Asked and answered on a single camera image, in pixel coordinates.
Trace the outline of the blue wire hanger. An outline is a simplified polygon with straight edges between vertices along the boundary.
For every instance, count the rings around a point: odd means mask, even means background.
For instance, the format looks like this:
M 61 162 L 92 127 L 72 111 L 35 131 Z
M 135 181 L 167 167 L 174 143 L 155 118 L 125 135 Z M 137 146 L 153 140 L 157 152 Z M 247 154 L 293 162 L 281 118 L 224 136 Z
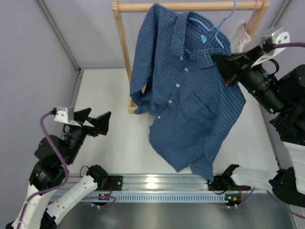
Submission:
M 218 33 L 220 32 L 220 28 L 221 28 L 221 26 L 224 24 L 224 22 L 225 22 L 226 20 L 228 20 L 228 19 L 234 14 L 234 12 L 235 12 L 235 10 L 236 10 L 236 7 L 237 7 L 237 0 L 233 0 L 233 3 L 234 3 L 234 6 L 233 6 L 233 9 L 232 9 L 232 11 L 230 12 L 230 14 L 229 14 L 227 17 L 223 18 L 223 19 L 221 20 L 221 22 L 220 22 L 217 26 L 213 26 L 213 27 L 211 27 L 211 28 L 208 28 L 208 27 L 207 27 L 202 21 L 200 21 L 199 19 L 196 19 L 196 18 L 189 18 L 188 20 L 194 21 L 194 22 L 200 24 L 206 31 L 214 31 L 214 30 L 215 30 L 214 38 L 215 38 L 215 40 L 217 41 L 217 43 L 220 45 L 220 47 L 221 47 L 222 49 L 224 49 L 224 45 L 223 45 L 223 43 L 219 40 L 219 38 L 218 38 L 217 35 L 218 35 Z

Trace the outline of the blue checked shirt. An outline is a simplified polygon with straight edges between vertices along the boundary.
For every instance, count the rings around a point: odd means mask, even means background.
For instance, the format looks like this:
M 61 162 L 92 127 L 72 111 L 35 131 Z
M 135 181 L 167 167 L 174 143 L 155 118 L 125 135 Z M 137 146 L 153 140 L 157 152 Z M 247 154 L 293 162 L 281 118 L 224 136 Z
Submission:
M 229 39 L 196 12 L 154 4 L 141 25 L 130 81 L 137 115 L 155 116 L 152 148 L 176 171 L 213 180 L 213 162 L 245 98 L 227 87 L 212 60 L 230 56 Z

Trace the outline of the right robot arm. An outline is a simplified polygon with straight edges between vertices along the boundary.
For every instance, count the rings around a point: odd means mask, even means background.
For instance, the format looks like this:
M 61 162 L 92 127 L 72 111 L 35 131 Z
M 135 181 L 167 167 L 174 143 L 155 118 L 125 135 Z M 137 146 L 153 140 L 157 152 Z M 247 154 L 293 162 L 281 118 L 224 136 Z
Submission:
M 281 79 L 259 63 L 264 49 L 257 46 L 232 56 L 212 55 L 226 85 L 241 85 L 269 113 L 270 121 L 289 152 L 292 167 L 277 171 L 231 164 L 222 173 L 226 189 L 248 186 L 274 194 L 286 204 L 305 206 L 305 66 L 297 66 Z

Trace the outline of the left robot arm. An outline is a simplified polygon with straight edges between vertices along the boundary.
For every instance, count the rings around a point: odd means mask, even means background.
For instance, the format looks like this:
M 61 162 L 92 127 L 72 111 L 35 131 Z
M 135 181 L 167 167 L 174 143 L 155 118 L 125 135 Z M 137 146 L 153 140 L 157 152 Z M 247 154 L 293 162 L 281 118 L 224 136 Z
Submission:
M 17 218 L 8 229 L 55 229 L 81 200 L 109 184 L 109 174 L 100 166 L 88 168 L 80 181 L 55 203 L 50 199 L 69 178 L 71 165 L 86 137 L 107 135 L 111 112 L 92 118 L 91 108 L 74 111 L 56 107 L 40 118 L 44 138 L 40 141 L 35 164 L 28 183 L 27 195 Z

